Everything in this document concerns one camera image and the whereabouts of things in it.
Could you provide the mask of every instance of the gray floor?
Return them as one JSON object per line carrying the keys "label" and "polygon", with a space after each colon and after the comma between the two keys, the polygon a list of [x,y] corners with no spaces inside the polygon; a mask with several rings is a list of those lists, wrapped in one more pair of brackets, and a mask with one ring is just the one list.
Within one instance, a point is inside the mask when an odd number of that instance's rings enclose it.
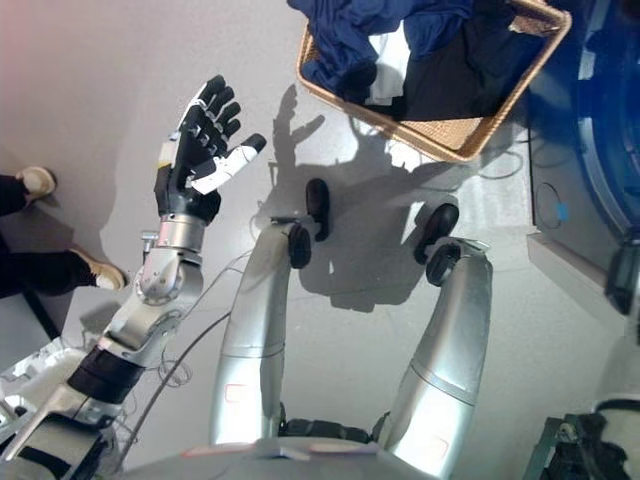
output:
{"label": "gray floor", "polygon": [[[269,214],[303,208],[308,179],[325,178],[333,194],[333,235],[290,284],[289,415],[370,428],[390,406],[437,296],[411,258],[416,224],[454,198],[455,233],[489,243],[495,267],[483,387],[456,478],[518,478],[547,416],[588,409],[617,334],[527,259],[525,235],[534,229],[526,145],[518,143],[526,132],[506,125],[465,166],[390,144],[297,84],[302,28],[299,14],[272,0],[1,1],[2,170],[45,165],[60,183],[51,199],[4,219],[3,232],[12,232],[14,248],[76,242],[133,274],[139,233],[157,223],[160,143],[200,84],[223,73],[244,109],[243,135],[258,131],[270,144],[221,189],[222,212],[205,241],[207,280],[252,247]],[[170,357],[230,307],[238,281],[226,274]],[[78,341],[126,295],[81,289],[49,306]],[[193,377],[160,398],[129,466],[207,441],[222,334],[188,358]],[[137,413],[156,385],[155,374],[145,375]]]}

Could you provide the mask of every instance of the beige shoe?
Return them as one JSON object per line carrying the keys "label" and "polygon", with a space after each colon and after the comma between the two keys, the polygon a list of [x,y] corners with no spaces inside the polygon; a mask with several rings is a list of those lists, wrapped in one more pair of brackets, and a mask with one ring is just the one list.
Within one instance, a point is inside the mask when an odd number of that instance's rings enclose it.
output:
{"label": "beige shoe", "polygon": [[69,251],[78,255],[89,266],[92,286],[105,290],[122,290],[127,285],[127,277],[115,265],[99,262],[78,248],[70,248]]}
{"label": "beige shoe", "polygon": [[53,173],[44,167],[27,167],[18,172],[16,178],[29,192],[25,196],[27,204],[51,194],[58,186]]}

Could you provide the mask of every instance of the robotic arm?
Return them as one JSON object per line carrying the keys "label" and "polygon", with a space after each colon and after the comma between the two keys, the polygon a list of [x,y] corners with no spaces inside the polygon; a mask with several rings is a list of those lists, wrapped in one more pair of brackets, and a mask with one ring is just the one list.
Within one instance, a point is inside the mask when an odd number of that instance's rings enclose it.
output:
{"label": "robotic arm", "polygon": [[154,189],[160,228],[145,236],[133,292],[97,346],[6,448],[6,478],[90,478],[106,446],[102,431],[197,301],[204,231],[220,208],[216,189],[266,145],[256,134],[228,150],[240,128],[233,96],[221,76],[209,80],[162,145]]}

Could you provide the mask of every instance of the robot finger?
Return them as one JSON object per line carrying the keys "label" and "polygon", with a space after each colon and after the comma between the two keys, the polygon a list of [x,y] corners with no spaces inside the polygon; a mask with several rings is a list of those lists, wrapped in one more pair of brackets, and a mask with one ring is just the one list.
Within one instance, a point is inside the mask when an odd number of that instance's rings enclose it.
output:
{"label": "robot finger", "polygon": [[180,130],[180,127],[185,122],[187,115],[189,115],[194,106],[197,106],[199,109],[206,111],[207,107],[211,103],[212,99],[215,95],[222,92],[226,87],[226,83],[224,78],[220,75],[213,77],[207,83],[200,87],[198,93],[191,99],[191,101],[187,104],[187,107],[184,109],[184,113],[178,122],[178,127],[176,130]]}
{"label": "robot finger", "polygon": [[222,132],[224,136],[227,138],[231,137],[234,133],[240,130],[240,120],[236,120],[235,118],[231,120],[225,127]]}
{"label": "robot finger", "polygon": [[226,83],[221,75],[216,75],[207,83],[205,83],[200,91],[194,97],[194,100],[200,100],[204,104],[204,108],[211,103],[213,97],[224,90]]}
{"label": "robot finger", "polygon": [[233,91],[233,88],[225,87],[220,93],[218,93],[213,98],[213,100],[209,104],[208,111],[211,113],[211,115],[213,115],[214,117],[217,117],[218,114],[220,113],[220,110],[222,109],[222,107],[226,103],[228,103],[231,100],[233,100],[234,96],[235,96],[235,93]]}
{"label": "robot finger", "polygon": [[216,156],[213,159],[215,170],[208,165],[200,167],[191,183],[192,187],[202,195],[208,195],[255,159],[266,144],[262,135],[251,135],[227,155]]}
{"label": "robot finger", "polygon": [[222,128],[226,128],[227,123],[231,121],[233,117],[240,113],[240,104],[238,102],[233,102],[222,110],[222,113],[217,119],[217,122],[222,125]]}
{"label": "robot finger", "polygon": [[226,137],[224,137],[219,128],[211,122],[207,122],[198,140],[202,143],[203,147],[209,149],[211,156],[223,155],[227,151]]}

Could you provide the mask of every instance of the person's leg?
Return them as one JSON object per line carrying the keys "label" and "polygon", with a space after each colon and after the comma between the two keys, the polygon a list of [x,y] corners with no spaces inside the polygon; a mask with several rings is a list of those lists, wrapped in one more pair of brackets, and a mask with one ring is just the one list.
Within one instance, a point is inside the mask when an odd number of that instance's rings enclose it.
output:
{"label": "person's leg", "polygon": [[0,175],[0,216],[22,210],[56,189],[56,179],[43,167],[27,167],[15,177]]}
{"label": "person's leg", "polygon": [[0,254],[0,298],[28,290],[63,295],[82,286],[119,290],[124,275],[83,252]]}
{"label": "person's leg", "polygon": [[0,175],[0,216],[22,210],[27,205],[28,193],[21,180]]}

